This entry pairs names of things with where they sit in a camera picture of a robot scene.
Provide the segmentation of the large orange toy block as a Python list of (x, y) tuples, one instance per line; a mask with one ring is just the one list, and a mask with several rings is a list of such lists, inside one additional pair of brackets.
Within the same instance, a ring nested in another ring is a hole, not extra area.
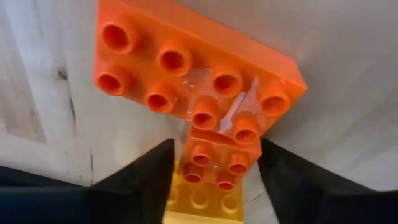
[(239, 144), (307, 90), (290, 57), (169, 0), (98, 0), (93, 82)]

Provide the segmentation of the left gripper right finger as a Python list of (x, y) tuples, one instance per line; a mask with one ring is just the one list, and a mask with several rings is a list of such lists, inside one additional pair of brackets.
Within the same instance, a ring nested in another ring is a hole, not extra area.
[(267, 139), (261, 149), (261, 179), (280, 224), (398, 224), (398, 190), (372, 190)]

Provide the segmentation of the small orange toy block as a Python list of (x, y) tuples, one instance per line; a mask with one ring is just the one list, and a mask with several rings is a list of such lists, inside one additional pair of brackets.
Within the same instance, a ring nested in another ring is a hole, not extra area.
[(260, 140), (239, 145), (222, 134), (190, 127), (179, 172), (191, 184), (213, 184), (219, 190), (230, 191), (261, 155)]

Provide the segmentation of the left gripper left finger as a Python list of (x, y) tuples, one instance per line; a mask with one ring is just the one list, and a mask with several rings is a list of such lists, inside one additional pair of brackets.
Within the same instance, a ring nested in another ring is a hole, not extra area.
[(173, 139), (89, 187), (0, 166), (0, 224), (162, 224), (173, 171)]

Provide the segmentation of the yellow toy block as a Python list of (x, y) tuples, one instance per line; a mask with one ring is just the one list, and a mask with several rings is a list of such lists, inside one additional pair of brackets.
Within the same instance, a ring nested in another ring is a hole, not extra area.
[(244, 224), (243, 185), (223, 191), (214, 184), (192, 184), (174, 172), (162, 224)]

